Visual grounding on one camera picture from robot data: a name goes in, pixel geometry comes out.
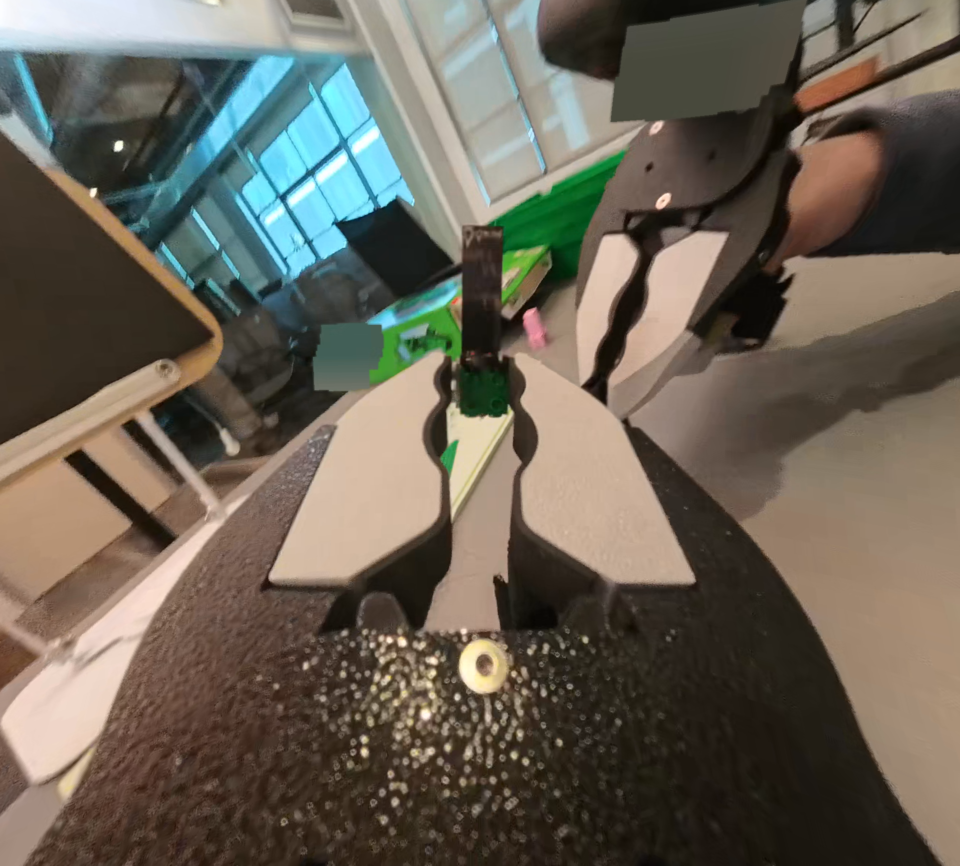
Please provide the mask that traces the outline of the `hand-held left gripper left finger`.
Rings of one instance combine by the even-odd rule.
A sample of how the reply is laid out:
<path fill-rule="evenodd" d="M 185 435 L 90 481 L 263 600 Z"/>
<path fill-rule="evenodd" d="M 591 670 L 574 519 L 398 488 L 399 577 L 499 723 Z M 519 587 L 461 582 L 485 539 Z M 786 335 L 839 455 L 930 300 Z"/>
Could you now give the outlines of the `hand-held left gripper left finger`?
<path fill-rule="evenodd" d="M 358 583 L 450 513 L 446 447 L 450 358 L 427 354 L 369 390 L 337 422 L 270 569 L 270 585 Z"/>

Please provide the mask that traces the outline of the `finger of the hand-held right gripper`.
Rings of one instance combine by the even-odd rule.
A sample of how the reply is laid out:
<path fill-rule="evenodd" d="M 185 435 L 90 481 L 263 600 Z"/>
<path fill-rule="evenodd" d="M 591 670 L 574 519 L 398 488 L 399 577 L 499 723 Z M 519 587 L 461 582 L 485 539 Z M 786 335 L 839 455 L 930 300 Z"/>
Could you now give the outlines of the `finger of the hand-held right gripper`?
<path fill-rule="evenodd" d="M 623 356 L 643 300 L 645 260 L 629 234 L 607 234 L 585 273 L 575 308 L 580 385 L 606 380 Z"/>
<path fill-rule="evenodd" d="M 618 418 L 629 418 L 701 351 L 690 325 L 728 239 L 727 232 L 680 231 L 652 256 L 639 248 L 644 300 L 623 356 L 605 380 L 606 407 Z"/>

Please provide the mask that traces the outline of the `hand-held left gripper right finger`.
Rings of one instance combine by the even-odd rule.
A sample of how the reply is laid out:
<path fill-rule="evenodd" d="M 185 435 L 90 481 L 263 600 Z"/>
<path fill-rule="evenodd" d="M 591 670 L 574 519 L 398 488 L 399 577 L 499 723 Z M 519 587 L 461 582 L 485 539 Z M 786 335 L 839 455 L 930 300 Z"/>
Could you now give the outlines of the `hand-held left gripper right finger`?
<path fill-rule="evenodd" d="M 692 586 L 690 561 L 618 417 L 534 356 L 515 356 L 510 373 L 515 531 L 611 584 Z"/>

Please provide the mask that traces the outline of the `toy brick assembly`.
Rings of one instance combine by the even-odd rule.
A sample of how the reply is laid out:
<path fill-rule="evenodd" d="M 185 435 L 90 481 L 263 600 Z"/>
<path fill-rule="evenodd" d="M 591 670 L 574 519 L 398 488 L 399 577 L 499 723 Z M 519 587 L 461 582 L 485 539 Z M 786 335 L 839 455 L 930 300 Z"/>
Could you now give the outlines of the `toy brick assembly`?
<path fill-rule="evenodd" d="M 499 228 L 463 227 L 457 404 L 469 418 L 499 418 L 510 407 L 510 364 L 501 351 L 502 257 Z"/>

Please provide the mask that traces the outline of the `person's right forearm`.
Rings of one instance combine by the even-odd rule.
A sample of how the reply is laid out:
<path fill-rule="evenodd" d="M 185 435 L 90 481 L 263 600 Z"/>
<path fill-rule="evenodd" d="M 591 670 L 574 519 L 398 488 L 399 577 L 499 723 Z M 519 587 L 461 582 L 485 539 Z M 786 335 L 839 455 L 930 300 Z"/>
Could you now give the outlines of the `person's right forearm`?
<path fill-rule="evenodd" d="M 959 253 L 959 91 L 928 92 L 835 118 L 814 140 L 871 133 L 880 177 L 845 236 L 816 258 Z"/>

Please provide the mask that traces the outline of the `grey desk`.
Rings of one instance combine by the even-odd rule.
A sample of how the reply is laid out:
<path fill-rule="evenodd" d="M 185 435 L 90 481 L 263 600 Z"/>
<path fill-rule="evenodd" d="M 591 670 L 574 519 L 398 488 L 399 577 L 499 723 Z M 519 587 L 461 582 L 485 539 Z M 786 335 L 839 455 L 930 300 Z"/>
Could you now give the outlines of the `grey desk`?
<path fill-rule="evenodd" d="M 958 257 L 797 260 L 766 350 L 632 417 L 763 550 L 958 864 Z"/>

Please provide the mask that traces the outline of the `person's right hand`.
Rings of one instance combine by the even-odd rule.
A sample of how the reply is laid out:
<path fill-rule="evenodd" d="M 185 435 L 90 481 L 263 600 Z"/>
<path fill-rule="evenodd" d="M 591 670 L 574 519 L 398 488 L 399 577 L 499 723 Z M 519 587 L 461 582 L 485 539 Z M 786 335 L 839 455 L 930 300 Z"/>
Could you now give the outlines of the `person's right hand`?
<path fill-rule="evenodd" d="M 764 268 L 770 274 L 834 245 L 858 223 L 881 180 L 882 138 L 872 129 L 823 138 L 801 146 L 798 158 L 787 230 Z"/>

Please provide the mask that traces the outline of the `green plastic crate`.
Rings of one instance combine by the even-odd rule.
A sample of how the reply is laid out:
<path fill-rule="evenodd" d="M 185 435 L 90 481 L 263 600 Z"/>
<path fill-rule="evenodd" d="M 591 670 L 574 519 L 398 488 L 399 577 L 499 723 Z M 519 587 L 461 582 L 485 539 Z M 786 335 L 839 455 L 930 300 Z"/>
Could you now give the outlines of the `green plastic crate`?
<path fill-rule="evenodd" d="M 546 246 L 551 273 L 562 281 L 575 278 L 587 228 L 625 154 L 615 153 L 492 220 L 504 251 Z"/>

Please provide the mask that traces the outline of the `toy brick instruction booklet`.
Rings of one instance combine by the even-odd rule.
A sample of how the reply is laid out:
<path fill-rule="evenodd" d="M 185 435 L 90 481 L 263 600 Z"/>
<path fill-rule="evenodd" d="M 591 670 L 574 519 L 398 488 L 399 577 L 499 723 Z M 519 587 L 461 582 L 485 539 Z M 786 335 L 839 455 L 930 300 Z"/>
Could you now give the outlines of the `toy brick instruction booklet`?
<path fill-rule="evenodd" d="M 455 522 L 513 422 L 508 409 L 498 417 L 467 417 L 455 403 L 446 411 L 448 445 L 441 456 L 449 477 L 451 521 Z"/>

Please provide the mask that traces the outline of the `green toy box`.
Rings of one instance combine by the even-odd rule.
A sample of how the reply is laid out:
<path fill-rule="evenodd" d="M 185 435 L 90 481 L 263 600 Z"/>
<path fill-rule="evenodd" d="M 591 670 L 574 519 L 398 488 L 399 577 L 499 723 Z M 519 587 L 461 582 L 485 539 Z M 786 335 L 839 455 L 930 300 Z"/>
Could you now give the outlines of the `green toy box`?
<path fill-rule="evenodd" d="M 552 268 L 550 249 L 536 246 L 503 255 L 501 317 L 521 315 Z M 462 341 L 462 278 L 454 275 L 424 292 L 398 300 L 368 321 L 380 327 L 383 350 L 369 384 L 378 385 L 431 352 L 458 358 Z"/>

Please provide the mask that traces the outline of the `brown wooden table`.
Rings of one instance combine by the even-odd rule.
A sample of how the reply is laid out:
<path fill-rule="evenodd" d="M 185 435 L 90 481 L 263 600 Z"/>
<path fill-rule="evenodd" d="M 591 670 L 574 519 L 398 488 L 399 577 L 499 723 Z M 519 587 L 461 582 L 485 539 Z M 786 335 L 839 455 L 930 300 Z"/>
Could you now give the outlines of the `brown wooden table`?
<path fill-rule="evenodd" d="M 867 90 L 881 71 L 881 58 L 874 55 L 814 78 L 796 93 L 798 110 L 803 116 L 809 116 L 852 98 Z"/>

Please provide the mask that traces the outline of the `small black monitor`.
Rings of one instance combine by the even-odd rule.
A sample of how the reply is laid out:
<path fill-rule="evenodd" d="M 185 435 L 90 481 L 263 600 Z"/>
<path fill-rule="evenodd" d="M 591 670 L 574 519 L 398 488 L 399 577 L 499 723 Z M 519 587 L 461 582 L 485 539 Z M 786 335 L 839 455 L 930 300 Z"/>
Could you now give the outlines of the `small black monitor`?
<path fill-rule="evenodd" d="M 424 292 L 461 271 L 415 213 L 398 196 L 371 212 L 336 222 L 347 245 L 397 299 Z"/>

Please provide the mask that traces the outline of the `large white-framed window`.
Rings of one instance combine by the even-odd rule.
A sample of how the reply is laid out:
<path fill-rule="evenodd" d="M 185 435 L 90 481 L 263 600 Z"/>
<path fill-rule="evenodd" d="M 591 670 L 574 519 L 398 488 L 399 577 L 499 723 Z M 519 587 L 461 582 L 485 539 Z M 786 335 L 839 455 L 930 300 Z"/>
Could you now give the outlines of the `large white-framed window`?
<path fill-rule="evenodd" d="M 614 87 L 552 67 L 541 0 L 381 0 L 466 193 L 505 210 L 601 156 L 639 124 L 611 120 Z"/>

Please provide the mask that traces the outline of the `blue-tinted window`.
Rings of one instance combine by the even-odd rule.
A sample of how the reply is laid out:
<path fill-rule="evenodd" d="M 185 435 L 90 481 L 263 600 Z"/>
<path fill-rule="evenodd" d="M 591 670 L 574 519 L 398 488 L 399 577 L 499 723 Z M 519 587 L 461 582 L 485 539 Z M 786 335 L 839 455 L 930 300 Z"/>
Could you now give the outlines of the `blue-tinted window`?
<path fill-rule="evenodd" d="M 413 196 L 342 57 L 239 61 L 136 223 L 189 287 L 271 292 L 347 248 L 341 224 Z"/>

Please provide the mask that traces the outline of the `dark board with wooden edge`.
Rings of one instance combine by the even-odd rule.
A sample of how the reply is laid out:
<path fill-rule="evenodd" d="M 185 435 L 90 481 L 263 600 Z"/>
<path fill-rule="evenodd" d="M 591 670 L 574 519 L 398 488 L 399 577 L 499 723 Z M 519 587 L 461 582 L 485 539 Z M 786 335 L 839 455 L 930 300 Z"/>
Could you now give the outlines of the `dark board with wooden edge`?
<path fill-rule="evenodd" d="M 112 213 L 2 136 L 2 443 L 170 360 L 166 397 L 214 368 L 222 336 Z"/>

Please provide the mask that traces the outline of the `white stand base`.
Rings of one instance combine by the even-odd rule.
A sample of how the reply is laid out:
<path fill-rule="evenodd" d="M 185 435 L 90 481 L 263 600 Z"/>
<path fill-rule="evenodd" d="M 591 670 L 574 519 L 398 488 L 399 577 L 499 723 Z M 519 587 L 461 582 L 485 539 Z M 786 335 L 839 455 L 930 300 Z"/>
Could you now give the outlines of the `white stand base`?
<path fill-rule="evenodd" d="M 53 780 L 99 738 L 150 620 L 92 629 L 54 656 L 2 714 L 2 737 L 31 786 Z"/>

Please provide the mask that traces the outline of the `white bracket with screw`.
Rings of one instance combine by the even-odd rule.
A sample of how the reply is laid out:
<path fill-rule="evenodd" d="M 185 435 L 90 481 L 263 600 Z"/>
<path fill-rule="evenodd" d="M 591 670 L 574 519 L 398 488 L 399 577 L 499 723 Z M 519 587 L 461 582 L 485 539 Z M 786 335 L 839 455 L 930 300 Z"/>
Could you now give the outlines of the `white bracket with screw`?
<path fill-rule="evenodd" d="M 78 452 L 90 439 L 125 423 L 186 387 L 185 370 L 161 359 L 105 386 L 1 446 L 1 486 Z"/>

